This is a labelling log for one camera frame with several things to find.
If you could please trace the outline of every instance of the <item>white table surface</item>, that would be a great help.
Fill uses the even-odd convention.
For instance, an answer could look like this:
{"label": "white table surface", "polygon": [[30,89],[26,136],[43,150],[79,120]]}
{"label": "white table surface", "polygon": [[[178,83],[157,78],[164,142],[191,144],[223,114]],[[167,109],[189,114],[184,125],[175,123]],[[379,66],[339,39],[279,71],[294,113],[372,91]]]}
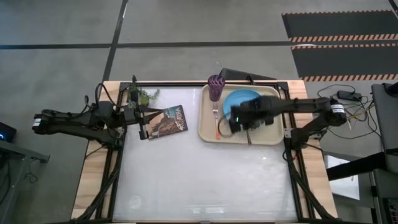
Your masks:
{"label": "white table surface", "polygon": [[139,126],[128,127],[113,219],[297,220],[283,143],[203,141],[198,135],[200,97],[200,87],[165,87],[150,105],[182,105],[188,131],[140,140]]}

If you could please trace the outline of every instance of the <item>wooden table frame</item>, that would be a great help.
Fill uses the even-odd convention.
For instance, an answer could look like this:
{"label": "wooden table frame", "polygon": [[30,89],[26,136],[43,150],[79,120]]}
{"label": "wooden table frame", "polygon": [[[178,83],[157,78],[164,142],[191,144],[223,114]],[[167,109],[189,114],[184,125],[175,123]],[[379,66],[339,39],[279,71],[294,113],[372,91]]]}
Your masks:
{"label": "wooden table frame", "polygon": [[[287,83],[289,89],[290,98],[307,98],[307,92],[305,90],[304,82],[301,80],[255,80],[256,84],[261,83]],[[120,88],[119,81],[117,82],[104,82],[107,90],[113,101],[117,101],[119,95]],[[203,86],[206,81],[154,81],[154,82],[137,82],[139,86]],[[229,84],[250,84],[249,81],[227,81]],[[104,90],[101,92],[100,100],[109,100],[108,96],[105,94]],[[123,96],[122,102],[126,101],[126,95]],[[297,127],[302,127],[306,125],[309,121],[311,121],[312,114],[308,113],[295,113],[294,120]],[[285,119],[287,122],[287,127],[291,127],[289,119]],[[319,142],[315,140],[310,140],[308,142],[311,145],[319,147]],[[99,148],[99,144],[97,142],[89,142],[87,148],[87,154]],[[112,166],[110,166],[109,171],[111,172],[114,167],[115,158],[118,152],[113,152],[112,156]],[[81,215],[87,206],[90,205],[91,201],[95,198],[101,186],[101,179],[104,174],[104,165],[107,155],[107,149],[101,149],[98,152],[92,154],[84,163],[83,170],[81,173],[80,183],[78,186],[78,190],[76,193],[75,204],[73,207],[72,218],[76,218]],[[331,194],[331,189],[328,181],[328,177],[326,174],[325,165],[323,162],[322,152],[318,149],[314,149],[308,147],[302,150],[302,159],[305,164],[305,172],[307,173],[307,180],[309,183],[310,190],[316,196],[318,201],[325,207],[325,209],[334,217],[337,217],[337,212],[335,208],[335,204],[333,201],[333,196]],[[310,212],[307,208],[306,198],[298,187],[298,194],[300,197],[300,204],[302,208],[303,217],[310,218]],[[103,211],[108,211],[109,208],[109,198],[110,198],[111,189],[107,192],[104,198],[104,207]]]}

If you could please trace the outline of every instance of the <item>orange handle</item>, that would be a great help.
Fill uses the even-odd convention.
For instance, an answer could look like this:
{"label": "orange handle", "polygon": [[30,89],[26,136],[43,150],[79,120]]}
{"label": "orange handle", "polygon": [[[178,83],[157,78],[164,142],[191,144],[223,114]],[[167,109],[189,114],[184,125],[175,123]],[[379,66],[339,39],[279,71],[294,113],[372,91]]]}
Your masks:
{"label": "orange handle", "polygon": [[216,138],[217,138],[217,139],[221,139],[221,138],[220,138],[220,134],[219,134],[219,132],[218,132],[218,127],[217,127],[217,125],[218,125],[218,119],[216,118]]}

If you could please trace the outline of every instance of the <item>fork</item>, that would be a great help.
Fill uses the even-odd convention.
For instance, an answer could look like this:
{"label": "fork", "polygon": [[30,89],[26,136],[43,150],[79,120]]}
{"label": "fork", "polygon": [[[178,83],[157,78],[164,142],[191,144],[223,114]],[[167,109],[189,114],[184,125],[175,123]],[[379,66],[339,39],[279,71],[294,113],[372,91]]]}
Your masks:
{"label": "fork", "polygon": [[213,114],[214,114],[214,117],[216,118],[216,138],[220,139],[220,134],[218,132],[218,119],[217,119],[218,105],[217,105],[217,103],[213,103]]}

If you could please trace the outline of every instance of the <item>beige tray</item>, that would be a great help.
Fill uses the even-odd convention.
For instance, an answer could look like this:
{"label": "beige tray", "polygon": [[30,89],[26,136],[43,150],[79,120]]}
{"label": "beige tray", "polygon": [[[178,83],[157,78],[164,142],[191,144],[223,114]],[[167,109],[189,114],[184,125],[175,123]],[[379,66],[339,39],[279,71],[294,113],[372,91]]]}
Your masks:
{"label": "beige tray", "polygon": [[[221,98],[218,102],[218,119],[224,116],[223,103],[226,96],[228,96],[232,91],[241,88],[248,88],[258,92],[260,95],[267,96],[278,96],[278,92],[268,86],[251,86],[251,85],[225,85]],[[217,139],[216,138],[216,124],[215,117],[213,115],[213,102],[209,99],[208,85],[205,85],[201,90],[201,100],[200,100],[200,111],[199,111],[199,136],[207,142],[225,142],[225,143],[238,143],[247,144],[248,139],[246,137],[246,132],[241,131],[236,133],[230,138]],[[228,122],[226,120],[222,121],[220,124],[220,131],[224,134],[231,134],[229,130]],[[264,125],[262,124],[259,128],[249,130],[249,135],[252,144],[260,145],[276,145],[280,143],[284,138],[284,127],[282,121],[282,115],[278,115],[274,118],[274,124]]]}

